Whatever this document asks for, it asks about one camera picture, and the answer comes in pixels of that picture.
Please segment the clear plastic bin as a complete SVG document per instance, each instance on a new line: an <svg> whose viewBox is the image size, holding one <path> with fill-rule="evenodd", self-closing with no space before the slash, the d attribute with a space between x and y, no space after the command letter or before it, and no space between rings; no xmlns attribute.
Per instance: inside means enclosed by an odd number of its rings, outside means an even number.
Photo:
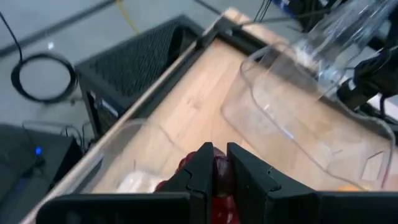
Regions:
<svg viewBox="0 0 398 224"><path fill-rule="evenodd" d="M241 63L221 111L266 162L311 188L382 190L392 129L338 99L342 78L304 47L270 45Z"/></svg>
<svg viewBox="0 0 398 224"><path fill-rule="evenodd" d="M81 194L152 193L174 175L180 162L212 141L212 123L194 122L178 130L155 121L125 122L94 145Z"/></svg>

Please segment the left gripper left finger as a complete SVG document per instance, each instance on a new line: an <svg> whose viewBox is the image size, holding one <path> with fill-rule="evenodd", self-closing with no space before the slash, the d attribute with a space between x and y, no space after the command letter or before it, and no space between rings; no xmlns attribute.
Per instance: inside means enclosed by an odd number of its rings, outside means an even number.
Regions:
<svg viewBox="0 0 398 224"><path fill-rule="evenodd" d="M213 144L204 143L157 191L161 224L210 224L213 187Z"/></svg>

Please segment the clear bottle with white cap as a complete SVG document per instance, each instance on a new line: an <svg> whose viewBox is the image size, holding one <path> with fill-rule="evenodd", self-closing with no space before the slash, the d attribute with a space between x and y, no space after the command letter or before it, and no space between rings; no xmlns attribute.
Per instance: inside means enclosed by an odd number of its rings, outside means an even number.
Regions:
<svg viewBox="0 0 398 224"><path fill-rule="evenodd" d="M337 86L396 6L398 0L348 0L291 44L304 91L317 100Z"/></svg>

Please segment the dark red grape bunch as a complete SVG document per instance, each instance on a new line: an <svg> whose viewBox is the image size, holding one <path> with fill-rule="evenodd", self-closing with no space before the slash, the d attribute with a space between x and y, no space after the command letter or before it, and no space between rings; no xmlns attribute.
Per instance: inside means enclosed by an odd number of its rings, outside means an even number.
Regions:
<svg viewBox="0 0 398 224"><path fill-rule="evenodd" d="M183 167L196 151L189 152L178 164L175 173ZM241 224L233 198L234 170L231 160L217 147L213 148L213 187L211 201L210 224ZM165 184L163 180L157 184L154 192Z"/></svg>

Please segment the black electronics box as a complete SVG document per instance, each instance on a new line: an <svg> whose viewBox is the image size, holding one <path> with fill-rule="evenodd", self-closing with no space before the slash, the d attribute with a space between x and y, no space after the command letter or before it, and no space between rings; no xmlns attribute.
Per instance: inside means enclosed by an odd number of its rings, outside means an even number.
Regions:
<svg viewBox="0 0 398 224"><path fill-rule="evenodd" d="M82 155L73 137L0 124L0 224L18 224Z"/></svg>

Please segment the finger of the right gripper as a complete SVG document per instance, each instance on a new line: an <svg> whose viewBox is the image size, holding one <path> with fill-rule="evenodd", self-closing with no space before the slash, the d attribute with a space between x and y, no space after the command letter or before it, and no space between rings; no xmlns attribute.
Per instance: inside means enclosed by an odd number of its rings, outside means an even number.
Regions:
<svg viewBox="0 0 398 224"><path fill-rule="evenodd" d="M349 109L356 109L377 94L377 88L366 83L355 84L353 78L347 79L337 90L339 100Z"/></svg>

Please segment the black mesh computer case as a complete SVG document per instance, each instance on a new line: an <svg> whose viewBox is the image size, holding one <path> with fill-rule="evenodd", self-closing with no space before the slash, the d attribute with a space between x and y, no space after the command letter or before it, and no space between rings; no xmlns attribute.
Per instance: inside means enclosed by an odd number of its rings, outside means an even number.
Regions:
<svg viewBox="0 0 398 224"><path fill-rule="evenodd" d="M104 135L203 31L181 14L75 65L95 137Z"/></svg>

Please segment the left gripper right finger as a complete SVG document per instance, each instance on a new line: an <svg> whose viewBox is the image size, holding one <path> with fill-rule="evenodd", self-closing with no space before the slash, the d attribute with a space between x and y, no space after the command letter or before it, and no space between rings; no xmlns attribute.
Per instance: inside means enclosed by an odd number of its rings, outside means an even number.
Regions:
<svg viewBox="0 0 398 224"><path fill-rule="evenodd" d="M236 143L227 143L234 169L234 202L242 224L314 224L318 197Z"/></svg>

